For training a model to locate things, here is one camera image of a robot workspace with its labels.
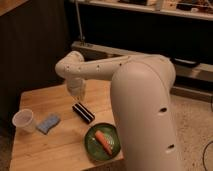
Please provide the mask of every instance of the shelf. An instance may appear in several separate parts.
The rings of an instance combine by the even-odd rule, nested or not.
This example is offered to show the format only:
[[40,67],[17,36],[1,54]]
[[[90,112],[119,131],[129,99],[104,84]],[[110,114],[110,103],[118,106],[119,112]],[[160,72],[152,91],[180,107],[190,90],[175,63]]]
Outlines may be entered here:
[[99,1],[99,0],[90,0],[90,1],[78,0],[78,3],[84,4],[84,5],[93,5],[93,6],[115,8],[115,9],[122,9],[122,10],[130,10],[130,11],[137,11],[137,12],[146,12],[146,13],[154,13],[154,14],[161,14],[161,15],[213,21],[213,14],[208,14],[208,13],[186,12],[182,10],[169,10],[169,9],[156,10],[155,6],[135,5],[135,4],[121,3],[121,2],[106,2],[106,1]]

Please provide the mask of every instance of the floor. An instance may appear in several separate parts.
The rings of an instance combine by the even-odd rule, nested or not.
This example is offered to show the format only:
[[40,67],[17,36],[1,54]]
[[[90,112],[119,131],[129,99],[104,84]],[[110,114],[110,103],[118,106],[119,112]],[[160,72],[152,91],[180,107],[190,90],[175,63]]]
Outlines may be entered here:
[[0,135],[0,171],[8,171],[11,159],[12,139]]

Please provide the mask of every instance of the cable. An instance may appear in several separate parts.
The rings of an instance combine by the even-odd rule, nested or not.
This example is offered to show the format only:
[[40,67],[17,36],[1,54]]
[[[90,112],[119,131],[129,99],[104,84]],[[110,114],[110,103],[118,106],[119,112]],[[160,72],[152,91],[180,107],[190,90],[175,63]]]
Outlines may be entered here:
[[211,144],[213,144],[213,141],[210,141],[210,142],[205,146],[205,148],[203,149],[202,162],[203,162],[203,167],[204,167],[205,171],[208,171],[207,168],[206,168],[206,164],[205,164],[205,154],[206,154],[207,148],[208,148],[209,145],[211,145]]

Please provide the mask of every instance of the wooden table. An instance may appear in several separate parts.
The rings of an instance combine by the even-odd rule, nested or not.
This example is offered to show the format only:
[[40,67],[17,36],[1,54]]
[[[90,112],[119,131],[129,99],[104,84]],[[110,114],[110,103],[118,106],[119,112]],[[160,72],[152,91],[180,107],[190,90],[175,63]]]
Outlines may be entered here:
[[[39,131],[25,133],[16,130],[12,151],[11,171],[75,171],[105,164],[90,160],[84,148],[84,136],[88,129],[99,122],[114,124],[109,99],[109,82],[87,81],[84,105],[96,119],[87,125],[72,111],[74,100],[66,85],[24,92],[20,108],[32,109],[39,123],[49,114],[57,113],[61,122],[48,135]],[[113,160],[122,159],[122,152]]]

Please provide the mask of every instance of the green plate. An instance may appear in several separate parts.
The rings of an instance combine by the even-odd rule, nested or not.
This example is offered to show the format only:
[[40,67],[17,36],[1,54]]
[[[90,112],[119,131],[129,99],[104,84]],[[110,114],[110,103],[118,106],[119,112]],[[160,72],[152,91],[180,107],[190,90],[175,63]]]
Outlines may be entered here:
[[[104,133],[105,138],[111,146],[112,155],[109,155],[95,139],[95,132],[97,130]],[[99,123],[91,127],[85,135],[84,143],[89,156],[96,161],[110,160],[115,157],[121,149],[116,128],[108,123]]]

